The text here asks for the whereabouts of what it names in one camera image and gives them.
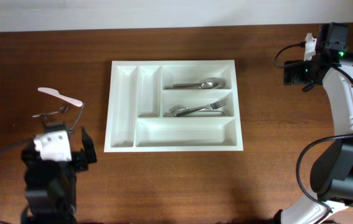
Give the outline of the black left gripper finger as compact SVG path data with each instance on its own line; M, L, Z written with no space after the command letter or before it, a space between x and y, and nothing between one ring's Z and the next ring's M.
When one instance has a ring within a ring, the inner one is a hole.
M68 132L67 125L62 122L54 122L54 123L47 123L44 126L44 133L51 133L51 132L57 132L57 131L65 131L67 133Z
M85 152L85 157L87 159L87 163L88 164L96 163L97 155L96 155L95 146L92 138L88 135L84 127L82 127L82 144Z

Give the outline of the dark-handled small metal teaspoon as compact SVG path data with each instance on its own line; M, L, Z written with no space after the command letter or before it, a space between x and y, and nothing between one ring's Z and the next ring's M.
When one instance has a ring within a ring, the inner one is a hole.
M73 133L73 130L75 129L75 127L76 127L78 121L80 120L80 117L81 117L81 115L82 115L82 113L83 113L85 104L86 104L85 102L82 103L82 106L80 107L80 110L79 110L79 112L78 112L78 114L77 114L77 117L75 118L74 123L73 123L72 126L68 129L68 133L69 133L69 134L72 134L72 133Z

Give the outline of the large metal spoon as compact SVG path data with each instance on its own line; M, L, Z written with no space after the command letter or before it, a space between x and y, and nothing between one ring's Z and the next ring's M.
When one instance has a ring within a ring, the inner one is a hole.
M207 81L207 84L211 89L223 89L226 82L223 78L212 78Z
M202 83L190 83L190 84L175 84L172 87L166 87L166 89L211 89L207 81Z

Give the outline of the metal fork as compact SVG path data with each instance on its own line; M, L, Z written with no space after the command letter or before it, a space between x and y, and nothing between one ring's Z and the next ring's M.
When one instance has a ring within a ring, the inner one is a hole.
M205 105L205 106L198 106L196 108L189 108L189 110L183 112L183 113L178 113L175 114L174 117L182 117L182 116L186 116L189 113L195 112L195 111L199 111L202 109L209 109L209 110L218 110L221 107L225 106L227 104L227 100L225 98L222 98L214 103Z
M183 113L183 112L185 112L187 110L189 110L188 107L185 107L185 106L182 106L182 105L177 105L177 106L173 107L172 109L170 109L169 114L171 116L174 116L175 114ZM188 116L195 116L195 115L199 115L199 114L204 114L204 115L210 115L210 114L226 115L227 113L225 111L221 111L221 110L202 109L202 110L199 110L199 111L195 111L195 112L189 113Z

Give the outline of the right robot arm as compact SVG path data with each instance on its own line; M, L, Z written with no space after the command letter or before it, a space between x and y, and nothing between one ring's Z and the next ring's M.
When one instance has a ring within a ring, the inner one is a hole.
M348 26L329 23L300 44L302 60L281 68L285 85L321 85L334 122L329 147L311 168L310 188L274 223L322 223L353 207L353 52ZM106 152L243 150L237 77L232 60L114 61L106 123Z

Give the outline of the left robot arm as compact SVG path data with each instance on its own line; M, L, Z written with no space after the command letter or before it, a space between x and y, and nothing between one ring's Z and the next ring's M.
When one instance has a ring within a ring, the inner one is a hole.
M92 138L82 128L83 147L73 151L63 123L44 126L21 152L27 206L21 223L76 223L77 173L97 162Z

